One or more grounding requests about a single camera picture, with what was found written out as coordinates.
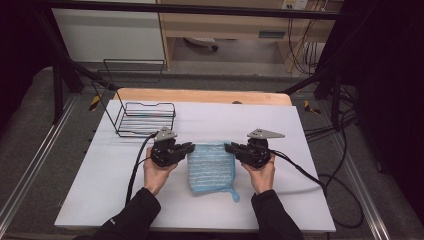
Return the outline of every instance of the white wall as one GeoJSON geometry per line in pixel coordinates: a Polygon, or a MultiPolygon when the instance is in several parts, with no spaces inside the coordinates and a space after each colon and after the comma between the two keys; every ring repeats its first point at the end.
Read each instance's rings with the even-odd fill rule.
{"type": "MultiPolygon", "coordinates": [[[[106,1],[155,3],[154,0],[106,1]]],[[[157,13],[68,9],[53,9],[53,13],[75,61],[165,60],[157,13]]]]}

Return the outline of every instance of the white tabletop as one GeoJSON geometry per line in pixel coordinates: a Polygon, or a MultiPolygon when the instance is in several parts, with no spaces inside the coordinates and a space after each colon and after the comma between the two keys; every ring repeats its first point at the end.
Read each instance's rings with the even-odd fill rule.
{"type": "MultiPolygon", "coordinates": [[[[262,128],[282,133],[269,139],[269,148],[279,150],[313,176],[317,176],[295,107],[217,103],[174,103],[177,143],[233,141],[246,144],[247,134],[262,128]]],[[[119,101],[110,101],[108,111],[116,115],[119,101]]],[[[125,205],[129,178],[143,140],[115,134],[103,116],[87,155],[74,180],[55,225],[65,228],[99,227],[125,205]]],[[[285,160],[277,158],[274,189],[286,211],[303,232],[332,232],[335,226],[321,188],[285,160]]],[[[133,194],[143,186],[140,167],[133,194]]],[[[253,188],[246,170],[236,160],[231,193],[192,193],[186,160],[171,173],[157,195],[162,210],[152,229],[172,231],[252,231],[258,229],[250,199],[253,188]]]]}

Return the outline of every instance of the wire rack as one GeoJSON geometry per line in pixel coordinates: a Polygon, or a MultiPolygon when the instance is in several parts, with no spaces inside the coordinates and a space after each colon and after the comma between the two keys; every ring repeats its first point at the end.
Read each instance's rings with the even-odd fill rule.
{"type": "MultiPolygon", "coordinates": [[[[139,72],[143,71],[139,68],[134,70],[128,68],[122,69],[121,67],[116,70],[113,69],[109,62],[113,61],[122,65],[123,63],[131,62],[134,65],[134,61],[148,61],[152,62],[154,60],[107,60],[103,62],[105,64],[106,70],[99,70],[101,72],[106,72],[108,80],[101,81],[92,81],[94,90],[96,91],[97,96],[99,97],[99,102],[105,108],[106,114],[112,122],[113,127],[115,128],[116,134],[119,137],[137,137],[137,138],[147,138],[150,134],[155,133],[162,127],[166,126],[169,129],[172,129],[174,126],[174,118],[176,116],[175,106],[173,103],[155,103],[155,104],[146,104],[142,102],[134,101],[124,101],[119,95],[119,88],[123,87],[125,81],[115,81],[113,73],[119,72],[139,72]],[[108,99],[119,100],[120,108],[118,113],[111,113],[107,109],[108,99]]],[[[158,81],[160,80],[161,70],[158,76],[158,81]]],[[[150,83],[146,81],[131,81],[131,86],[136,86],[137,83],[150,83]]]]}

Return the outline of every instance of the blue cloth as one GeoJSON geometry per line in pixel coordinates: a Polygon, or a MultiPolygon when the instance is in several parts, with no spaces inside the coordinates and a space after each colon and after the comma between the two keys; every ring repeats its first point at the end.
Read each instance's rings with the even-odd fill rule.
{"type": "Polygon", "coordinates": [[[194,151],[187,154],[191,190],[230,192],[234,202],[238,202],[240,196],[233,188],[236,176],[234,155],[225,151],[224,142],[195,144],[194,151]]]}

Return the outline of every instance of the hand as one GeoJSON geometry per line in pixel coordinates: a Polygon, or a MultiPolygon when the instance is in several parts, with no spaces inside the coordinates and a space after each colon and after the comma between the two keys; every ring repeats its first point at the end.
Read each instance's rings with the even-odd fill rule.
{"type": "Polygon", "coordinates": [[[252,186],[255,189],[256,194],[261,194],[267,190],[271,190],[274,185],[274,173],[275,173],[275,155],[271,154],[271,159],[262,168],[254,168],[247,164],[242,163],[241,165],[249,172],[252,186]]]}
{"type": "Polygon", "coordinates": [[[178,163],[168,167],[159,167],[150,157],[152,148],[147,148],[146,161],[144,161],[144,188],[148,189],[153,195],[157,195],[159,190],[165,185],[169,174],[174,170],[178,163]]]}

